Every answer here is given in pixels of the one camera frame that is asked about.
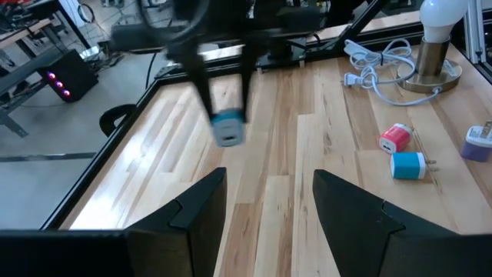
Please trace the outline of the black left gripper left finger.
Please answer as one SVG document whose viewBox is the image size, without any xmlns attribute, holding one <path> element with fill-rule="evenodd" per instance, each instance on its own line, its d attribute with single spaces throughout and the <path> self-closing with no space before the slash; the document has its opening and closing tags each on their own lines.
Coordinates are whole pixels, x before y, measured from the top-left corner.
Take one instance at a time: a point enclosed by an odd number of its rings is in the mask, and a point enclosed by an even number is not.
<svg viewBox="0 0 492 277">
<path fill-rule="evenodd" d="M 227 192 L 227 170 L 220 167 L 126 229 L 5 230 L 1 274 L 211 277 Z"/>
</svg>

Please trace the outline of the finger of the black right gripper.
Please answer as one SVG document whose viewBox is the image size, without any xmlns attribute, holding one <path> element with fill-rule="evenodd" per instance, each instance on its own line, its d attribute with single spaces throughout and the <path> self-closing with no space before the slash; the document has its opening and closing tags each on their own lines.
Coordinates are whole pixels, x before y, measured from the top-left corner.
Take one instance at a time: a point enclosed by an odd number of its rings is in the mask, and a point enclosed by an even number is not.
<svg viewBox="0 0 492 277">
<path fill-rule="evenodd" d="M 209 77 L 204 59 L 198 54 L 198 43 L 185 42 L 182 44 L 172 44 L 168 47 L 168 58 L 181 64 L 189 80 L 197 89 L 208 120 L 211 121 L 214 118 L 214 110 L 210 95 Z"/>
<path fill-rule="evenodd" d="M 256 69 L 258 59 L 264 54 L 264 39 L 250 37 L 245 41 L 241 52 L 241 113 L 248 115 L 248 100 L 251 84 L 251 76 Z"/>
</svg>

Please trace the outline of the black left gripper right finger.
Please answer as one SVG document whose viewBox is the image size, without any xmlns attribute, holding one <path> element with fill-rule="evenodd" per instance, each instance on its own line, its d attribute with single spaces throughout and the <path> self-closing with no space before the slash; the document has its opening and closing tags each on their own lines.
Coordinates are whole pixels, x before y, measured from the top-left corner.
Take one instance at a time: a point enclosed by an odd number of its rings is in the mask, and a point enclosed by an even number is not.
<svg viewBox="0 0 492 277">
<path fill-rule="evenodd" d="M 489 234 L 459 235 L 323 169 L 312 189 L 342 276 L 491 274 Z"/>
</svg>

